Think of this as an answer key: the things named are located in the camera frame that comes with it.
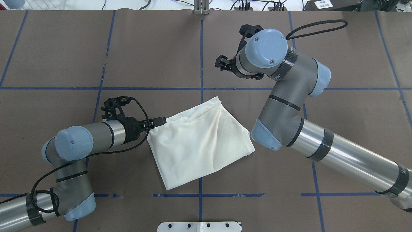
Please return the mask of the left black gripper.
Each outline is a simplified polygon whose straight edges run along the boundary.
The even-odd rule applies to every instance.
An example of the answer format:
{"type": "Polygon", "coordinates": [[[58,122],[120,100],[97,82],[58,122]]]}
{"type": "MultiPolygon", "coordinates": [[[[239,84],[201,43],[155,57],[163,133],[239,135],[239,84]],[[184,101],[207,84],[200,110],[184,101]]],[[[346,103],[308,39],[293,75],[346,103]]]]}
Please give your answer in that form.
{"type": "Polygon", "coordinates": [[[104,123],[108,124],[114,132],[115,144],[127,144],[131,141],[136,141],[142,132],[150,131],[167,123],[165,117],[148,118],[143,106],[133,97],[119,96],[108,98],[100,110],[104,111],[104,115],[101,116],[104,123]],[[132,101],[136,102],[142,110],[145,116],[144,120],[139,121],[134,117],[125,116],[122,107],[130,104],[132,101]]]}

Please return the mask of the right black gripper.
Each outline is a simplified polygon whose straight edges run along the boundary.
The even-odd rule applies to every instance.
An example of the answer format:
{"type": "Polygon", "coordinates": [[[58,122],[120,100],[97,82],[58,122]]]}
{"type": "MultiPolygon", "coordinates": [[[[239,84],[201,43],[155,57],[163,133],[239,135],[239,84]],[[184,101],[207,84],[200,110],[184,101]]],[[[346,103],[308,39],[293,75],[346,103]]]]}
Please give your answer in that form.
{"type": "Polygon", "coordinates": [[[251,38],[253,35],[256,35],[256,33],[262,30],[263,28],[260,25],[242,25],[239,29],[239,33],[243,37],[239,42],[236,55],[232,59],[228,59],[228,57],[220,55],[215,60],[215,67],[219,68],[221,71],[226,70],[228,72],[232,72],[235,76],[239,78],[251,78],[255,80],[261,80],[264,77],[263,73],[249,72],[242,66],[242,62],[248,62],[246,59],[246,55],[244,52],[242,52],[242,50],[243,48],[245,48],[245,45],[247,44],[247,41],[245,39],[251,38]]]}

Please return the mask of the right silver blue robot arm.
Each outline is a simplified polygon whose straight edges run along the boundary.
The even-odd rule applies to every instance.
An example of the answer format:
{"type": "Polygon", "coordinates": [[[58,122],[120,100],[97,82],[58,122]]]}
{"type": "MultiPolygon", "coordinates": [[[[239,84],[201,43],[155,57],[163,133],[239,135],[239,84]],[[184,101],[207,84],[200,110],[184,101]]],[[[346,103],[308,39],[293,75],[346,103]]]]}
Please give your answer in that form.
{"type": "Polygon", "coordinates": [[[319,60],[288,44],[289,40],[337,31],[346,20],[326,20],[303,25],[284,35],[260,25],[244,24],[232,59],[221,55],[215,67],[239,78],[260,80],[265,75],[276,83],[250,133],[262,146],[277,151],[290,147],[315,163],[321,163],[387,197],[411,213],[411,169],[317,125],[306,116],[305,100],[323,93],[331,80],[330,69],[319,60]]]}

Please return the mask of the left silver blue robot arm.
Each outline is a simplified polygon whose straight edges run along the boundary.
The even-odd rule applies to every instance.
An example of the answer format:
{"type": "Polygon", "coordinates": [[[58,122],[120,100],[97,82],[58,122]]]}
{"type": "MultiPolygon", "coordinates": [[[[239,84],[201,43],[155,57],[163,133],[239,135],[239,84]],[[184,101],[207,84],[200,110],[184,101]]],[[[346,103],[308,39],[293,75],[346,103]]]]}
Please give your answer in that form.
{"type": "Polygon", "coordinates": [[[42,147],[42,157],[53,170],[35,182],[27,193],[1,202],[1,231],[17,232],[40,226],[64,216],[74,221],[91,214],[97,207],[88,175],[86,159],[95,155],[116,154],[111,148],[136,141],[145,132],[166,124],[166,118],[144,120],[126,117],[122,107],[138,103],[132,97],[108,98],[101,108],[102,122],[72,126],[59,131],[42,147]]]}

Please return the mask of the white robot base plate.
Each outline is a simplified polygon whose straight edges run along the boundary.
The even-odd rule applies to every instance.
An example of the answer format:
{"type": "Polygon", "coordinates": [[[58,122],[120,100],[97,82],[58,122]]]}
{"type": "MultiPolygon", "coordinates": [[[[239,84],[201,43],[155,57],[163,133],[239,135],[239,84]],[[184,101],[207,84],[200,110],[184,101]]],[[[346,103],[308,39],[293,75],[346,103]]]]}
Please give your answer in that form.
{"type": "Polygon", "coordinates": [[[165,222],[160,223],[158,232],[242,232],[241,222],[165,222]]]}

